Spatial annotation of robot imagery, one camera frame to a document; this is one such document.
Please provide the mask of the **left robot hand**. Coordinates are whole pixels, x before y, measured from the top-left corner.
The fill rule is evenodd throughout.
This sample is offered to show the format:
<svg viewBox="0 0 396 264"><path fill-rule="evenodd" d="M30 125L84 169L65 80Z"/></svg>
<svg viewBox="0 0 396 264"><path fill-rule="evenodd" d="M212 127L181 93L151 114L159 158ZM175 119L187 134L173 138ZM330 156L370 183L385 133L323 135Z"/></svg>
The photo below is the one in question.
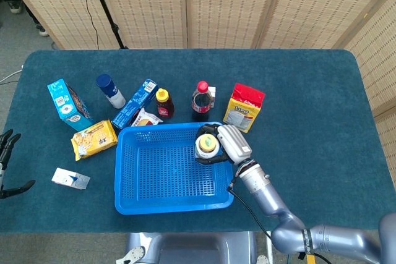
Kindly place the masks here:
<svg viewBox="0 0 396 264"><path fill-rule="evenodd" d="M36 180L31 180L21 187L4 189L3 180L7 165L9 163L14 145L21 137L21 134L12 134L12 129L9 129L5 133L1 134L1 200L27 192L33 187L36 182Z"/></svg>

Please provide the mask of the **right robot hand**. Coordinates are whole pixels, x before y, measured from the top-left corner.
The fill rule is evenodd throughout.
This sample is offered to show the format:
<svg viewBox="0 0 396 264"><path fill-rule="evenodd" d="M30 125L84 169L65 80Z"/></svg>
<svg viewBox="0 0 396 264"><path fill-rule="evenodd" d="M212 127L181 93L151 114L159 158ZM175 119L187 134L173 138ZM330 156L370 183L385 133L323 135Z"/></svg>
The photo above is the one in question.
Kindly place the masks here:
<svg viewBox="0 0 396 264"><path fill-rule="evenodd" d="M195 154L200 164L230 161L238 165L251 157L252 150L236 126L204 124L196 133Z"/></svg>

